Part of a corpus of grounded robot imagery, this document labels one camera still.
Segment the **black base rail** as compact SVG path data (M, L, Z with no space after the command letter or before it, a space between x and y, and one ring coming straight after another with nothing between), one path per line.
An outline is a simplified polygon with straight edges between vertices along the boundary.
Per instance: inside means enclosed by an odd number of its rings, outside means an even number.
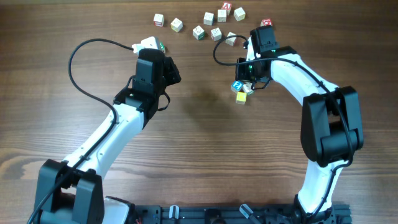
M303 223L301 211L292 204L264 207L161 207L137 205L134 223Z

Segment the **blue number 2 block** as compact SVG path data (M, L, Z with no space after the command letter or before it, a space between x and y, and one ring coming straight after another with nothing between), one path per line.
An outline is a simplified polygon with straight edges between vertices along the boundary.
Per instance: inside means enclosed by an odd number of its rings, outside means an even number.
M244 83L238 80L235 80L231 85L231 91L234 93L238 93L242 90Z

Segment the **yellow K block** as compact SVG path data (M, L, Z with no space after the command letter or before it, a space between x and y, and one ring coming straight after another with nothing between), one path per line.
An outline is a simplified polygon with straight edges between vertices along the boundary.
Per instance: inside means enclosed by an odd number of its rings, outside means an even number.
M244 105L247 100L247 93L245 92L237 92L236 94L236 104Z

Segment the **white block red side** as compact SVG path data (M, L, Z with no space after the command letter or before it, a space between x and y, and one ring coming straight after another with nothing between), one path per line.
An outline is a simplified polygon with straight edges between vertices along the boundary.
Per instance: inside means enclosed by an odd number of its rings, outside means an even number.
M214 14L211 12L205 12L205 15L203 17L204 25L212 26L213 21L214 21Z

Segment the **red A block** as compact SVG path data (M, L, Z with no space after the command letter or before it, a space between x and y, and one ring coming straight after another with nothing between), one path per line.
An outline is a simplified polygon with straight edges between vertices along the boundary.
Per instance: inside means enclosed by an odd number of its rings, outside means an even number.
M232 3L229 1L224 1L221 8L226 10L227 15L230 15Z

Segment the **red letter block far left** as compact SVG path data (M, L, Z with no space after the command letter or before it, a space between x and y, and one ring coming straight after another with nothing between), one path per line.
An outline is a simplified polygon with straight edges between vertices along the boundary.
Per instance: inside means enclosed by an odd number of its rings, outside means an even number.
M164 15L163 14L155 14L154 15L154 25L157 27L163 27L164 26Z

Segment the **blue edged Y block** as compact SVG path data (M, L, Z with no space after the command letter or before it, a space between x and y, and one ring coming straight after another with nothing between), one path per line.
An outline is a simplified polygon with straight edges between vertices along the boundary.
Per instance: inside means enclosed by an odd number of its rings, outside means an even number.
M235 42L236 42L236 34L229 32L225 40L225 43L230 46L234 46Z

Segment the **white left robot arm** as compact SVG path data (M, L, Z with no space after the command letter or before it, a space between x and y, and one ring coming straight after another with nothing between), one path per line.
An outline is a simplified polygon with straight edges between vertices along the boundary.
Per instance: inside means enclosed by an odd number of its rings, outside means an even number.
M181 81L171 57L142 49L136 73L109 105L97 130L63 161L47 160L39 170L29 223L138 223L135 205L103 194L103 179L126 144L160 111L159 99Z

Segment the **green J soccer ball block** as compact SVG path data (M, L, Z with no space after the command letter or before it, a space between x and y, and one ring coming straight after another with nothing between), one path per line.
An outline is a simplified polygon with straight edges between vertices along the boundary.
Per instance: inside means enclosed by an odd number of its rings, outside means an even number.
M163 53L166 53L166 49L165 49L165 46L163 45L163 43L159 43L160 44L160 50L163 52Z

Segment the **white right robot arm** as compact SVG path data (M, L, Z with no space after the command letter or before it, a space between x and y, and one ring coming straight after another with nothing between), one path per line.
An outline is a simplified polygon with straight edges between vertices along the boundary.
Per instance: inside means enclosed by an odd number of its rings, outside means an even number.
M253 29L244 48L248 53L237 61L236 79L253 84L275 81L302 106L300 142L308 166L295 199L294 220L330 218L338 177L364 144L357 91L325 80L292 47L280 47L272 26Z

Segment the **red edged I block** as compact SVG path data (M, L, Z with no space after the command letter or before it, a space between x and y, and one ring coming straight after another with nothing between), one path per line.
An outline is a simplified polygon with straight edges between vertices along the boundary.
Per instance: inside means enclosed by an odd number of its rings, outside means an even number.
M213 41L218 41L222 38L222 33L219 27L210 30L210 35Z

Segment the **green edged Z block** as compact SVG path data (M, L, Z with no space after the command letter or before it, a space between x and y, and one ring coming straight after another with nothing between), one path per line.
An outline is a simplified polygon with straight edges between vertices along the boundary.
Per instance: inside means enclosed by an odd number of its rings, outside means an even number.
M193 29L193 36L196 40L202 40L205 38L205 30L201 26L196 26Z

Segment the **red O block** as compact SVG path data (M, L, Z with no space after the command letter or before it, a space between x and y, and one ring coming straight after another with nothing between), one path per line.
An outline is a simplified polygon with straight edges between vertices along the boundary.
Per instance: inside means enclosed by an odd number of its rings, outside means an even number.
M261 26L273 26L273 22L271 18L263 19L261 21Z

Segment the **white block green side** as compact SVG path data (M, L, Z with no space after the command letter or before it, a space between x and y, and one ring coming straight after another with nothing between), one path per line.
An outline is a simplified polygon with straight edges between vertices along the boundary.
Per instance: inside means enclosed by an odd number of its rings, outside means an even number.
M226 22L227 10L219 9L217 12L217 22Z

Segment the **yellow S block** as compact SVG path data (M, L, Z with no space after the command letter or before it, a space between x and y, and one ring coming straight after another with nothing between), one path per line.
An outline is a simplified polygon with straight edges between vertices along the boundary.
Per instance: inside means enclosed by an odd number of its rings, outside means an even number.
M237 21L241 21L246 17L246 12L244 11L244 9L242 7L239 7L237 9L234 10L234 18Z

